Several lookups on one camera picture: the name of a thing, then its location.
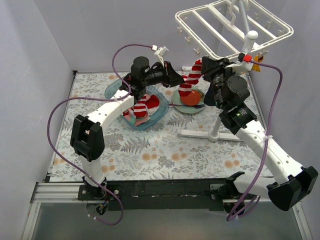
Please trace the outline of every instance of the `blue plastic tray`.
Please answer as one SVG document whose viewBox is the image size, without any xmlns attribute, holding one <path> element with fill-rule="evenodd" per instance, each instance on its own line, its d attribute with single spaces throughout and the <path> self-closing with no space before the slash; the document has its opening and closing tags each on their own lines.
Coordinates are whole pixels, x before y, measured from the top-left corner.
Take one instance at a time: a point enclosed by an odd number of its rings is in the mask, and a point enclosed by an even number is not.
<svg viewBox="0 0 320 240">
<path fill-rule="evenodd" d="M 104 92 L 105 98 L 106 99 L 112 98 L 115 95 L 115 93 L 118 91 L 121 84 L 122 82 L 120 79 L 110 84 L 110 86 L 108 86 Z M 150 116 L 150 119 L 148 121 L 141 123 L 138 126 L 132 125 L 124 116 L 121 116 L 131 128 L 136 130 L 144 130 L 151 127 L 152 125 L 157 123 L 164 115 L 166 115 L 166 113 L 169 110 L 169 103 L 167 99 L 165 99 L 165 97 L 157 89 L 155 89 L 153 86 L 147 86 L 145 89 L 148 95 L 150 96 L 156 95 L 158 97 L 160 101 L 159 109 Z"/>
</svg>

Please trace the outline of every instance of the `floral tablecloth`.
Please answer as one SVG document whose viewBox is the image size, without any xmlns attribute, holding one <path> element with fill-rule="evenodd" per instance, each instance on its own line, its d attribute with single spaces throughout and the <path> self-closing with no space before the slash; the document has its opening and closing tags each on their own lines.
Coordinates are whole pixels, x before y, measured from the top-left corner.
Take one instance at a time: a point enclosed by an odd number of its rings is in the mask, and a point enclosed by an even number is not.
<svg viewBox="0 0 320 240">
<path fill-rule="evenodd" d="M 77 74 L 71 95 L 104 98 L 106 87 L 117 79 L 114 73 Z M 209 83 L 201 79 L 197 87 L 207 92 Z M 161 85 L 155 88 L 168 101 L 171 101 L 173 91 L 177 89 Z M 81 162 L 70 146 L 73 120 L 78 114 L 85 116 L 102 104 L 98 101 L 73 100 L 67 107 L 58 150 L 79 166 Z M 246 104 L 259 115 L 252 94 Z M 208 131 L 215 124 L 218 113 L 218 109 L 209 106 L 193 115 L 182 114 L 170 107 L 160 121 L 144 131 L 130 128 L 118 117 L 104 130 L 105 150 L 101 161 L 107 180 L 225 178 L 238 171 L 254 174 L 260 159 L 243 142 L 210 142 L 177 135 L 178 129 Z M 223 126 L 220 131 L 228 132 Z M 52 164 L 51 182 L 82 180 L 82 173 L 59 156 L 54 158 Z M 264 169 L 262 175 L 271 174 Z"/>
</svg>

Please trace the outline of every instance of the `light gray wall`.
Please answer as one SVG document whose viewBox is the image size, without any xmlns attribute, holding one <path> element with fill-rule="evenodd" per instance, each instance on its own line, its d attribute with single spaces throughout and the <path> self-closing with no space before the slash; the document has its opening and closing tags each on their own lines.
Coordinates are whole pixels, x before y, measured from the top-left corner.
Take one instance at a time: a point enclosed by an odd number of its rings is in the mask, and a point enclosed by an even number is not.
<svg viewBox="0 0 320 240">
<path fill-rule="evenodd" d="M 0 12 L 0 239 L 17 240 L 53 154 L 48 116 L 68 96 L 72 71 L 33 0 L 1 0 Z"/>
<path fill-rule="evenodd" d="M 265 7 L 279 13 L 286 0 L 265 2 Z M 114 52 L 125 44 L 143 43 L 166 46 L 165 59 L 176 69 L 191 65 L 198 57 L 197 45 L 187 45 L 177 35 L 178 11 L 210 3 L 208 0 L 35 0 L 65 59 L 73 70 L 80 72 L 111 71 Z M 213 47 L 215 41 L 199 21 L 190 16 L 187 22 L 205 42 Z M 130 47 L 116 59 L 116 69 L 129 70 L 135 57 L 144 55 L 150 63 L 156 61 L 153 52 Z"/>
<path fill-rule="evenodd" d="M 271 134 L 294 159 L 320 172 L 320 2 L 287 1 L 279 15 L 294 29 L 294 35 L 270 48 L 264 62 L 283 71 L 283 85 L 274 107 Z M 254 74 L 264 116 L 278 84 L 274 70 Z M 302 207 L 315 240 L 320 239 L 320 180 Z"/>
</svg>

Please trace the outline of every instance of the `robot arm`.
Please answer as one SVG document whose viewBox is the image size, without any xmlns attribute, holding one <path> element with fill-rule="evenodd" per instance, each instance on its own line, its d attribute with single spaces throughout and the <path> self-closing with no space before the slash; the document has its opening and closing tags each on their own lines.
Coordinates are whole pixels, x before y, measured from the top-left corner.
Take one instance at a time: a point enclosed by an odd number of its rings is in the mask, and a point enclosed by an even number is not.
<svg viewBox="0 0 320 240">
<path fill-rule="evenodd" d="M 250 95 L 245 79 L 233 72 L 232 62 L 223 58 L 202 58 L 202 74 L 210 87 L 204 103 L 222 110 L 221 122 L 245 142 L 261 159 L 265 148 L 265 130 L 244 100 Z M 279 209 L 287 211 L 308 195 L 318 177 L 312 167 L 305 168 L 292 159 L 272 138 L 268 140 L 264 164 L 272 178 L 259 177 L 250 194 L 269 198 Z M 253 175 L 237 172 L 219 188 L 218 195 L 239 196 L 253 182 Z"/>
<path fill-rule="evenodd" d="M 169 88 L 184 83 L 183 77 L 175 72 L 170 62 L 156 62 L 150 67 L 149 60 L 144 56 L 134 59 L 131 72 L 125 76 L 124 80 L 131 87 L 131 94 L 128 97 L 119 101 L 109 101 L 87 116 L 78 115 L 72 127 L 70 145 L 79 155 L 83 169 L 103 186 L 107 184 L 100 160 L 105 149 L 103 131 L 113 120 L 133 107 L 145 95 L 147 86 L 162 84 Z M 112 98 L 118 99 L 127 95 L 128 92 L 128 87 L 122 84 Z M 87 175 L 82 179 L 87 191 L 93 197 L 96 199 L 104 197 L 105 192 Z"/>
</svg>

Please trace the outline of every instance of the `orange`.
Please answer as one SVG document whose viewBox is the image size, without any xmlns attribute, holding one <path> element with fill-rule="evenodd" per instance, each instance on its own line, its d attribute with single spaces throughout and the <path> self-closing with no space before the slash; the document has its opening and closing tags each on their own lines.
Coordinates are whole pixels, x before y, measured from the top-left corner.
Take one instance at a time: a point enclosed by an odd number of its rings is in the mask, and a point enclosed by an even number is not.
<svg viewBox="0 0 320 240">
<path fill-rule="evenodd" d="M 200 102 L 201 95 L 198 91 L 192 89 L 191 93 L 188 96 L 181 96 L 180 100 L 185 105 L 194 106 Z"/>
</svg>

